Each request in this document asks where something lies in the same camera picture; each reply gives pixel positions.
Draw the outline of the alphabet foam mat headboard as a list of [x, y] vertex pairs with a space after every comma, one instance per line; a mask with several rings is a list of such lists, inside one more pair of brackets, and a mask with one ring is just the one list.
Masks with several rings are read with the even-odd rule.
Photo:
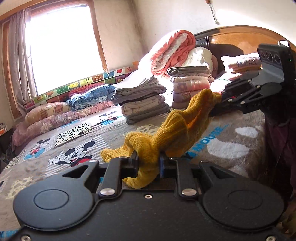
[[34, 97], [33, 99], [26, 101], [23, 106], [25, 108], [25, 111], [28, 113], [31, 109], [34, 109], [35, 107], [43, 104], [66, 101], [67, 99], [69, 99], [69, 92], [74, 89], [86, 87], [88, 85], [97, 83], [113, 85], [121, 82], [137, 68], [138, 63], [134, 62], [132, 66], [115, 69], [109, 72], [100, 73], [92, 77], [78, 80]]

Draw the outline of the wooden headboard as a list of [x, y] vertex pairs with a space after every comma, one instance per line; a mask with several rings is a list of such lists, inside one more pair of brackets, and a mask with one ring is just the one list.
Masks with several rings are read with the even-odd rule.
[[218, 73], [224, 71], [222, 56], [239, 56], [254, 53], [259, 44], [277, 44], [285, 41], [282, 35], [261, 27], [230, 26], [219, 27], [194, 35], [197, 47], [211, 51], [218, 61]]

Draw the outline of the pink pastel folded clothes stack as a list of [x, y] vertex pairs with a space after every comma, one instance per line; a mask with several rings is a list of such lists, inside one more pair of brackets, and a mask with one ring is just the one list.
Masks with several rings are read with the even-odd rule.
[[173, 83], [173, 109], [186, 109], [193, 96], [209, 89], [218, 73], [218, 60], [210, 50], [196, 47], [180, 67], [166, 71]]

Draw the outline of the floral beige pillow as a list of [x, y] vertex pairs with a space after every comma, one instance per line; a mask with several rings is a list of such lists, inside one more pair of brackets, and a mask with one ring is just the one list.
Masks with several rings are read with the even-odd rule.
[[66, 113], [71, 110], [67, 102], [52, 102], [33, 108], [25, 116], [25, 124], [30, 126], [52, 115]]

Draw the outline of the yellow knit sweater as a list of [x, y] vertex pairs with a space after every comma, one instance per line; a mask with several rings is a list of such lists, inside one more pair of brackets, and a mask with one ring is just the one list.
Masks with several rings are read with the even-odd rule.
[[140, 189], [152, 183], [159, 174], [159, 156], [181, 157], [191, 149], [210, 124], [210, 111], [221, 102], [221, 94], [204, 89], [195, 95], [185, 110], [174, 109], [152, 136], [147, 133], [129, 132], [124, 144], [117, 149], [104, 149], [101, 157], [105, 162], [111, 159], [129, 157], [136, 151], [139, 170], [135, 178], [123, 178], [131, 188]]

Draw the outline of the purple floral long pillow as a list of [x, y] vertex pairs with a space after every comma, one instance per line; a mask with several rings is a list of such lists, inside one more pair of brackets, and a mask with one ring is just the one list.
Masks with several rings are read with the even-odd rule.
[[66, 113], [52, 115], [30, 126], [27, 126], [24, 120], [16, 125], [16, 130], [11, 137], [12, 145], [15, 148], [20, 147], [24, 143], [31, 141], [32, 139], [43, 133], [47, 133], [53, 129], [68, 124], [77, 119], [100, 112], [111, 106], [113, 106], [113, 103], [111, 101], [104, 101], [81, 110], [74, 110]]

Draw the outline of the dark grey folded garment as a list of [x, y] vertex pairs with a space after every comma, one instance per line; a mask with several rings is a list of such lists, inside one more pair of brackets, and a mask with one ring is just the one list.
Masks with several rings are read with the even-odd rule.
[[147, 110], [140, 111], [139, 113], [131, 114], [125, 118], [128, 125], [133, 125], [141, 120], [151, 118], [153, 116], [167, 113], [170, 110], [170, 106], [165, 102], [160, 103], [158, 106], [149, 108]]

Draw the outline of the Mickey Mouse bed blanket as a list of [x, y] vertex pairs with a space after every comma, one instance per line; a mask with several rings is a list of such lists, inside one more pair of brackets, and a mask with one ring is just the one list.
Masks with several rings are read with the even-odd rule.
[[[20, 227], [13, 199], [22, 189], [78, 161], [102, 163], [103, 149], [121, 147], [129, 132], [154, 135], [166, 117], [163, 113], [128, 125], [120, 106], [113, 106], [44, 133], [18, 149], [1, 172], [1, 239], [12, 236]], [[257, 180], [264, 173], [263, 124], [261, 111], [217, 116], [188, 154], [193, 163], [208, 160]]]

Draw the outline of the coral pink rolled quilt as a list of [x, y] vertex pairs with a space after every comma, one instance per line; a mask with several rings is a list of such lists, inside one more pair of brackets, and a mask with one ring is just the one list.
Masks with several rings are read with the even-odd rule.
[[179, 30], [165, 40], [163, 45], [151, 56], [151, 73], [153, 75], [167, 75], [169, 68], [181, 66], [187, 59], [189, 52], [196, 46], [194, 35], [187, 30]]

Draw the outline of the cream floral folded garment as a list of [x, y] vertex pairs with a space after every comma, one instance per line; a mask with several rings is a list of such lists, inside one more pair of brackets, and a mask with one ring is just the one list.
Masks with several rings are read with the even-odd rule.
[[145, 98], [143, 100], [127, 102], [122, 105], [121, 111], [122, 111], [122, 114], [125, 117], [127, 117], [132, 114], [140, 113], [145, 110], [154, 108], [154, 107], [158, 106], [159, 104], [165, 102], [165, 100], [166, 100], [165, 97], [163, 97], [161, 95], [155, 95], [155, 96], [151, 96], [149, 98]]

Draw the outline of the grey window curtain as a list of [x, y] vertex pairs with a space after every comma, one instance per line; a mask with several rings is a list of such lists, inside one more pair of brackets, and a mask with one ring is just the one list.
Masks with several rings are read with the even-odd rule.
[[8, 32], [8, 57], [11, 82], [16, 105], [22, 116], [26, 115], [25, 102], [38, 95], [34, 79], [31, 42], [26, 40], [30, 27], [31, 10], [23, 9], [12, 15]]

